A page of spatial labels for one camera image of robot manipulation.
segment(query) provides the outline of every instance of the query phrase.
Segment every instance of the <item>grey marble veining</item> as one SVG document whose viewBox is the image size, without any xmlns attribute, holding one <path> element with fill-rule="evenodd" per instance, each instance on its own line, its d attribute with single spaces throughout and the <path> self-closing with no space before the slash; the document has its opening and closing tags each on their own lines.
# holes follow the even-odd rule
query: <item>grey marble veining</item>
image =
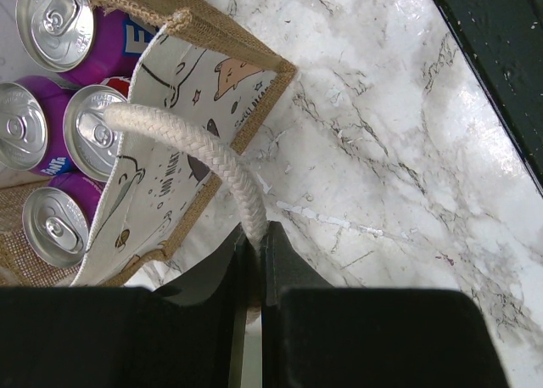
<svg viewBox="0 0 543 388">
<path fill-rule="evenodd" d="M 36 67 L 1 1 L 9 80 Z M 244 155 L 296 250 L 334 284 L 464 291 L 511 385 L 543 385 L 543 202 L 432 0 L 208 1 L 299 66 Z M 238 221 L 222 188 L 131 284 L 187 271 Z"/>
</svg>

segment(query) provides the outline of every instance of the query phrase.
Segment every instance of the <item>printed cartoon cat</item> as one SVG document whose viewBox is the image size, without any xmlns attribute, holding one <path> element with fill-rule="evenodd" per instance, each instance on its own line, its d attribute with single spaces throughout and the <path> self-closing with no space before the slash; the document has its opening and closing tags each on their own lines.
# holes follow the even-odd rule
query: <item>printed cartoon cat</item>
<svg viewBox="0 0 543 388">
<path fill-rule="evenodd" d="M 177 105 L 177 101 L 179 100 L 179 95 L 181 92 L 181 86 L 187 81 L 187 79 L 193 74 L 194 70 L 196 69 L 196 66 L 198 65 L 199 61 L 202 59 L 204 54 L 207 50 L 202 51 L 202 53 L 198 56 L 194 64 L 192 64 L 190 70 L 188 69 L 186 75 L 183 73 L 185 71 L 185 67 L 187 66 L 187 63 L 185 61 L 180 62 L 177 67 L 175 68 L 176 77 L 181 74 L 182 79 L 179 82 L 173 82 L 169 83 L 168 81 L 170 79 L 163 79 L 157 76 L 153 71 L 151 71 L 144 63 L 141 65 L 141 69 L 147 74 L 149 74 L 155 81 L 157 81 L 160 85 L 163 85 L 164 87 L 169 88 L 169 92 L 166 94 L 166 97 L 164 98 L 164 107 L 165 108 L 173 108 Z"/>
<path fill-rule="evenodd" d="M 126 197 L 127 194 L 129 194 L 129 190 L 135 186 L 137 186 L 139 183 L 142 182 L 143 178 L 145 177 L 145 168 L 143 167 L 139 167 L 138 164 L 137 164 L 137 160 L 134 159 L 133 157 L 131 156 L 124 156 L 124 155 L 119 155 L 117 156 L 117 159 L 121 159 L 121 160 L 129 160 L 133 163 L 133 168 L 134 170 L 132 171 L 131 168 L 129 168 L 130 164 L 127 163 L 127 164 L 124 164 L 123 165 L 123 168 L 126 169 L 127 173 L 124 173 L 122 176 L 119 177 L 119 189 L 117 189 L 117 198 L 115 200 L 115 202 L 113 203 L 113 205 L 111 206 L 111 209 L 109 210 L 109 213 L 106 215 L 104 214 L 104 222 L 102 223 L 102 227 L 100 227 L 100 229 L 97 231 L 96 233 L 96 237 L 98 237 L 98 235 L 100 234 L 100 232 L 109 226 L 109 223 L 112 222 L 112 226 L 113 225 L 118 225 L 118 222 L 121 221 L 124 219 L 124 217 L 122 216 L 122 213 L 126 212 L 125 211 L 125 208 L 126 208 L 126 203 L 123 203 L 124 200 L 126 200 L 127 202 L 130 202 L 130 198 Z M 118 238 L 116 241 L 115 241 L 115 247 L 116 248 L 120 248 L 121 246 L 124 246 L 124 244 L 126 243 L 126 241 L 128 240 L 128 236 L 130 235 L 130 231 L 128 231 L 127 233 L 125 233 L 125 236 L 124 236 L 124 240 L 123 238 Z"/>
<path fill-rule="evenodd" d="M 215 93 L 214 100 L 219 100 L 230 88 L 236 89 L 238 84 L 248 76 L 262 71 L 261 68 L 239 59 L 225 59 L 220 62 L 215 67 L 215 72 L 219 73 L 219 89 Z"/>
</svg>

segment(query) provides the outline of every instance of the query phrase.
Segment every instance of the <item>can lid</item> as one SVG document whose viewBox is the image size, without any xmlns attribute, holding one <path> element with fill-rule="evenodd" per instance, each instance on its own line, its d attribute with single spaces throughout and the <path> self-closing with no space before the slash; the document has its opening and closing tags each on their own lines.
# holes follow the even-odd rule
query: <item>can lid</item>
<svg viewBox="0 0 543 388">
<path fill-rule="evenodd" d="M 47 144 L 47 122 L 34 95 L 20 84 L 0 83 L 0 161 L 30 170 L 42 160 Z"/>
<path fill-rule="evenodd" d="M 16 18 L 26 51 L 47 70 L 72 70 L 90 51 L 95 25 L 89 0 L 17 0 Z"/>
<path fill-rule="evenodd" d="M 64 114 L 64 141 L 76 166 L 90 178 L 107 182 L 113 170 L 120 133 L 109 129 L 104 111 L 125 97 L 105 85 L 90 85 L 78 91 Z"/>
<path fill-rule="evenodd" d="M 87 219 L 77 203 L 57 188 L 39 188 L 26 199 L 23 229 L 36 254 L 54 267 L 73 267 L 85 255 Z"/>
</svg>

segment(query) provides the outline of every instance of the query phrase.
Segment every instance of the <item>pull tab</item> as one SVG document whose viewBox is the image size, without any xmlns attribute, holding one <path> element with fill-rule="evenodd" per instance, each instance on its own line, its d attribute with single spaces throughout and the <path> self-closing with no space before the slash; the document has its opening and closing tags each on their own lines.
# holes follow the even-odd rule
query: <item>pull tab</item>
<svg viewBox="0 0 543 388">
<path fill-rule="evenodd" d="M 92 112 L 81 114 L 77 131 L 88 142 L 100 149 L 110 148 L 115 141 L 115 132 L 105 126 L 104 121 Z"/>
<path fill-rule="evenodd" d="M 45 220 L 45 230 L 60 248 L 71 254 L 76 254 L 83 248 L 83 243 L 77 233 L 57 216 L 51 216 Z"/>
<path fill-rule="evenodd" d="M 79 6 L 76 0 L 50 0 L 43 12 L 43 27 L 51 36 L 62 36 L 76 18 Z"/>
<path fill-rule="evenodd" d="M 0 121 L 0 138 L 12 141 L 25 137 L 26 126 L 19 116 L 0 112 Z"/>
</svg>

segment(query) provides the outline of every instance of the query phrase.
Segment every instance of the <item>jute tote bag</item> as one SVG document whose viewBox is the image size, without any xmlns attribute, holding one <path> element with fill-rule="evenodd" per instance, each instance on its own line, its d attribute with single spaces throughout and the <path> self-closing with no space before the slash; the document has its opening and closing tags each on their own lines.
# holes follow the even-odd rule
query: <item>jute tote bag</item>
<svg viewBox="0 0 543 388">
<path fill-rule="evenodd" d="M 134 71 L 128 102 L 199 124 L 237 153 L 294 77 L 292 64 L 204 0 L 90 1 L 160 29 Z M 25 241 L 22 206 L 42 185 L 0 190 L 0 285 L 122 285 L 145 262 L 171 258 L 221 180 L 178 149 L 123 133 L 87 253 L 71 268 L 49 266 Z"/>
</svg>

